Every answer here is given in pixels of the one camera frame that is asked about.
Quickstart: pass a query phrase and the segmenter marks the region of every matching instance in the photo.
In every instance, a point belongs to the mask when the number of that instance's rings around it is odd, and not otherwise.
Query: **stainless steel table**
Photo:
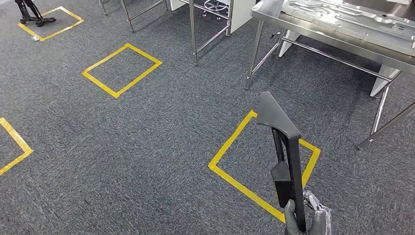
[[[98,3],[102,6],[103,11],[104,11],[104,15],[107,15],[107,11],[105,10],[104,4],[108,3],[110,0],[98,0]],[[127,10],[127,6],[125,5],[125,0],[120,0],[121,1],[121,5],[122,8],[124,9],[124,13],[127,17],[127,22],[130,25],[130,31],[134,32],[134,28],[133,25],[131,24],[131,21],[135,18],[137,18],[138,16],[144,14],[145,12],[153,9],[154,7],[165,3],[165,9],[166,11],[168,11],[168,0],[158,0],[157,2],[151,4],[149,7],[143,9],[142,11],[140,11],[139,13],[135,14],[134,16],[130,17],[130,14]],[[193,55],[193,64],[197,65],[197,53],[200,52],[201,50],[203,50],[207,45],[209,45],[213,40],[215,40],[217,37],[219,37],[222,33],[225,32],[226,36],[230,36],[231,35],[231,24],[232,24],[232,13],[233,13],[233,2],[234,0],[230,0],[229,3],[229,8],[228,8],[228,13],[227,15],[223,15],[220,12],[215,12],[212,11],[202,5],[196,4],[194,3],[194,0],[178,0],[180,2],[183,2],[185,4],[189,4],[189,8],[190,8],[190,31],[191,31],[191,39],[192,39],[192,55]],[[201,45],[199,48],[197,48],[196,46],[196,30],[195,30],[195,14],[194,14],[194,8],[199,8],[204,10],[205,12],[209,12],[213,15],[216,15],[218,17],[221,17],[225,20],[227,20],[227,24],[224,28],[222,28],[217,34],[215,34],[213,37],[211,37],[209,40],[207,40],[203,45]]]
[[[354,1],[348,0],[348,1],[352,1],[353,4],[356,4],[356,2],[358,2],[357,0],[354,0]],[[281,6],[276,4],[277,2],[278,1],[276,0],[262,0],[260,3],[258,3],[252,8],[252,16],[256,19],[259,19],[259,26],[258,26],[258,30],[256,34],[251,62],[248,68],[248,73],[247,73],[247,77],[245,81],[245,89],[249,89],[251,87],[252,76],[257,72],[257,70],[261,67],[261,65],[265,62],[265,60],[271,54],[276,53],[277,49],[280,47],[280,45],[283,42],[288,42],[293,45],[299,46],[301,48],[313,51],[322,56],[331,58],[342,64],[346,64],[358,70],[367,72],[369,74],[377,76],[378,78],[384,79],[385,81],[388,82],[385,88],[383,89],[382,97],[379,102],[379,107],[376,112],[372,130],[370,132],[370,136],[358,145],[359,149],[362,149],[365,146],[367,146],[370,142],[373,142],[379,135],[384,133],[386,130],[390,129],[393,126],[393,124],[402,120],[407,115],[415,111],[415,103],[413,103],[410,106],[408,106],[404,111],[402,111],[400,114],[398,114],[396,117],[391,119],[383,127],[378,129],[380,116],[383,110],[383,106],[385,104],[386,97],[388,95],[390,85],[393,84],[397,80],[401,72],[415,74],[415,57],[412,57],[412,56],[409,56],[409,55],[406,55],[406,54],[403,54],[403,53],[400,53],[400,52],[397,52],[397,51],[394,51],[394,50],[391,50],[385,47],[381,47],[381,46],[378,46],[372,43],[365,42],[364,40],[348,36],[338,31],[329,30],[319,24],[315,24],[309,21],[305,21],[305,20],[290,16],[290,15],[287,15],[283,12],[280,12]],[[382,9],[382,6],[379,6],[379,5],[384,4],[383,6],[385,6],[386,4],[390,4],[390,2],[387,2],[386,0],[368,0],[368,1],[359,1],[359,2],[366,4],[366,6],[370,5],[370,3],[376,2],[377,3],[376,5],[379,7],[379,9]],[[413,10],[414,8],[412,7],[412,4],[406,9],[407,10],[402,13],[403,15],[405,14],[410,15],[410,16],[414,15],[414,10]],[[281,26],[283,28],[283,32],[280,34],[277,43],[265,55],[265,57],[262,58],[262,60],[254,67],[256,54],[257,54],[259,42],[261,39],[262,29],[263,29],[265,22]],[[365,69],[361,66],[347,62],[341,58],[337,58],[335,56],[324,53],[315,48],[312,48],[307,45],[290,40],[287,37],[283,36],[286,30],[296,32],[306,37],[318,40],[328,45],[337,47],[339,49],[354,53],[356,55],[370,59],[372,61],[381,63],[383,65],[396,68],[400,70],[400,72],[396,74],[396,76],[389,78],[377,72],[374,72],[374,71]]]

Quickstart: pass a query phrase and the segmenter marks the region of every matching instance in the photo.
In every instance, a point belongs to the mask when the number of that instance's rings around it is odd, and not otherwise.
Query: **gloved hand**
[[[328,207],[323,205],[314,214],[313,226],[305,233],[301,232],[294,215],[296,203],[289,200],[284,208],[285,226],[288,235],[331,235],[331,213]]]

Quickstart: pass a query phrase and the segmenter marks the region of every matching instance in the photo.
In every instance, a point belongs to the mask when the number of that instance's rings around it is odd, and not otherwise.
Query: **black bracket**
[[[289,199],[295,201],[297,224],[299,229],[305,232],[299,151],[301,134],[270,92],[261,93],[261,108],[257,122],[259,125],[271,127],[273,133],[278,164],[271,170],[271,175],[275,183],[279,205],[284,208]]]

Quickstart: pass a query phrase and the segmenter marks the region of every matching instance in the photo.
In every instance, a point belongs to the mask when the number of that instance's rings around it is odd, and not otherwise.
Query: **floor marking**
[[[27,143],[22,139],[22,137],[16,132],[16,130],[4,119],[3,117],[0,118],[0,125],[4,127],[4,129],[9,133],[9,135],[14,139],[14,141],[19,145],[19,147],[23,150],[23,154],[20,155],[18,158],[13,160],[11,163],[7,164],[5,167],[0,169],[0,175],[4,174],[14,165],[19,163],[21,160],[25,159],[29,156],[33,150],[27,145]]]
[[[107,87],[105,84],[103,84],[102,82],[100,82],[98,79],[94,78],[92,75],[90,75],[88,72],[91,71],[92,69],[94,69],[95,67],[101,65],[102,63],[106,62],[107,60],[113,58],[114,56],[116,56],[117,54],[119,54],[120,52],[122,52],[125,49],[131,49],[135,52],[137,52],[138,54],[144,56],[145,58],[151,60],[154,62],[154,65],[152,67],[150,67],[148,70],[146,70],[144,73],[142,73],[140,76],[138,76],[137,78],[135,78],[132,82],[130,82],[127,86],[125,86],[124,88],[122,88],[121,90],[119,90],[118,92],[113,91],[111,88]],[[144,51],[138,49],[137,47],[126,43],[125,45],[123,45],[120,49],[114,51],[113,53],[111,53],[110,55],[108,55],[107,57],[105,57],[104,59],[98,61],[97,63],[89,66],[87,69],[85,69],[81,74],[84,75],[85,77],[87,77],[91,82],[95,83],[97,86],[99,86],[100,88],[102,88],[104,91],[108,92],[110,95],[112,95],[115,98],[118,98],[122,93],[124,93],[126,90],[128,90],[130,87],[132,87],[134,84],[138,83],[142,78],[144,78],[147,74],[151,73],[151,71],[153,71],[154,69],[156,69],[158,66],[160,66],[162,64],[162,62],[156,58],[154,58],[153,56],[145,53]]]
[[[230,175],[228,175],[224,170],[220,169],[216,164],[219,162],[219,160],[222,158],[222,156],[225,154],[226,150],[230,147],[230,145],[235,141],[236,137],[241,133],[241,131],[245,128],[245,126],[248,124],[248,122],[252,118],[256,118],[257,113],[255,113],[253,110],[249,111],[249,113],[246,115],[246,117],[242,120],[242,122],[238,125],[235,132],[229,137],[228,140],[226,140],[225,144],[219,149],[219,151],[216,153],[215,157],[210,161],[209,168],[218,174],[220,177],[222,177],[224,180],[226,180],[228,183],[233,185],[235,188],[237,188],[239,191],[241,191],[244,195],[251,198],[254,202],[256,202],[258,205],[260,205],[262,208],[264,208],[266,211],[271,213],[273,216],[275,216],[277,219],[281,220],[283,223],[285,223],[284,214],[271,206],[269,203],[264,201],[262,198],[257,196],[254,192],[246,188],[243,184],[232,178]],[[299,144],[303,145],[304,147],[310,149],[313,151],[313,154],[310,157],[310,160],[302,174],[302,187],[307,184],[308,179],[310,178],[311,171],[313,170],[314,166],[316,165],[317,159],[320,155],[320,149],[313,146],[312,144],[306,142],[303,139],[299,140]]]
[[[52,9],[52,10],[50,10],[50,11],[48,11],[48,12],[45,12],[45,13],[43,13],[43,14],[42,14],[42,16],[45,16],[45,15],[47,15],[47,14],[49,14],[49,13],[51,13],[51,12],[57,11],[57,10],[62,10],[62,11],[64,11],[64,12],[65,12],[65,13],[67,13],[68,15],[70,15],[70,16],[74,17],[75,19],[77,19],[77,20],[78,20],[78,22],[76,22],[76,23],[74,23],[74,24],[72,24],[72,25],[70,25],[70,26],[68,26],[68,27],[66,27],[66,28],[64,28],[64,29],[61,29],[61,30],[57,31],[56,33],[52,33],[52,34],[50,34],[49,36],[46,36],[46,37],[44,37],[44,38],[42,38],[41,36],[39,36],[37,33],[33,32],[30,28],[26,27],[26,26],[25,26],[24,24],[22,24],[22,23],[19,23],[19,24],[18,24],[18,26],[20,26],[20,28],[24,29],[24,30],[25,30],[26,32],[28,32],[30,35],[32,35],[32,36],[34,36],[34,37],[38,37],[38,38],[39,38],[39,41],[43,42],[43,41],[45,41],[45,40],[47,40],[47,39],[49,39],[49,38],[52,38],[52,37],[54,37],[54,36],[56,36],[56,35],[58,35],[58,34],[62,33],[62,32],[65,32],[65,31],[66,31],[66,30],[68,30],[68,29],[71,29],[71,28],[73,28],[73,27],[77,26],[78,24],[80,24],[80,23],[82,23],[82,22],[84,21],[84,20],[83,20],[83,19],[81,19],[79,16],[77,16],[77,15],[73,14],[72,12],[68,11],[67,9],[65,9],[65,8],[64,8],[64,7],[62,7],[62,6],[57,7],[57,8],[55,8],[55,9]]]

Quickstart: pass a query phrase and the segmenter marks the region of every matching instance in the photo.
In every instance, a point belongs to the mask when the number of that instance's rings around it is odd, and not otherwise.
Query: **tripod stand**
[[[20,23],[26,24],[28,21],[36,21],[37,27],[42,27],[48,22],[55,22],[55,18],[43,18],[40,14],[36,5],[32,2],[32,0],[15,0],[15,3],[19,6],[20,12],[22,13],[23,18],[20,20]],[[29,12],[27,11],[26,5],[32,10],[35,17],[30,16]]]

